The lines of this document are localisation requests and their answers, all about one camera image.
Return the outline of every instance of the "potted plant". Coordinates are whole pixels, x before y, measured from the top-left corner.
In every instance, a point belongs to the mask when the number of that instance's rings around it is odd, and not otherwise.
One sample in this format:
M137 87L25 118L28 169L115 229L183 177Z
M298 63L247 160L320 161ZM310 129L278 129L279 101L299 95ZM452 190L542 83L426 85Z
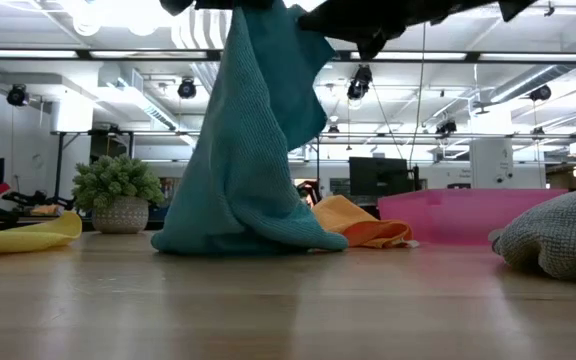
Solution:
M102 156L92 165L77 164L75 205L92 210L94 228L105 234L136 234L148 223L148 203L164 201L148 164L126 155Z

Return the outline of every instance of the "pink plastic bin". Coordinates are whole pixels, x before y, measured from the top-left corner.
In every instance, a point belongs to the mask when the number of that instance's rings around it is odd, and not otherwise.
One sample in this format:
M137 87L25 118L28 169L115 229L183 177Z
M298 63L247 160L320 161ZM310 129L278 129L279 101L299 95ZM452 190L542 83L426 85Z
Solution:
M492 230L567 190L437 189L379 199L383 220L410 224L415 240L485 245Z

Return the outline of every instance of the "table surface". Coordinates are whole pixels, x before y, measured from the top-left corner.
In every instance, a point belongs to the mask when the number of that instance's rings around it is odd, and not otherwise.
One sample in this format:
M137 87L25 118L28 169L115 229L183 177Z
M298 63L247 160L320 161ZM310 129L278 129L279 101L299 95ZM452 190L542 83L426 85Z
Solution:
M576 360L576 284L488 247L207 259L88 234L0 256L0 359Z

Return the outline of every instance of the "hanging towel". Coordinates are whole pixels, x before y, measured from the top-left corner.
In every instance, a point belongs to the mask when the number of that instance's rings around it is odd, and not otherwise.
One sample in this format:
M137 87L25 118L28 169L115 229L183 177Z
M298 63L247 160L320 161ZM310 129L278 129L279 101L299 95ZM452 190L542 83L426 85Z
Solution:
M37 225L0 231L0 254L40 251L64 246L81 235L81 218L72 212Z
M288 151L326 115L313 81L334 51L297 28L304 11L236 8L201 137L154 248L176 254L269 255L343 250L300 201Z
M325 198L315 205L313 212L325 230L344 235L350 247L418 246L412 241L412 229L405 222L377 220L341 195Z

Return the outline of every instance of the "teal towel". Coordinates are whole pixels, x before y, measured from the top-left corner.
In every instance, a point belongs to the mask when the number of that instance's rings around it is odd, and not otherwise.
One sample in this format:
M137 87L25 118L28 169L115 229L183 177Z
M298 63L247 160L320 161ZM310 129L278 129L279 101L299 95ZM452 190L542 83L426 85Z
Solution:
M303 32L304 11L236 8L197 148L154 235L176 254L270 255L343 250L300 201L287 153L319 134L326 115L312 83L334 54Z

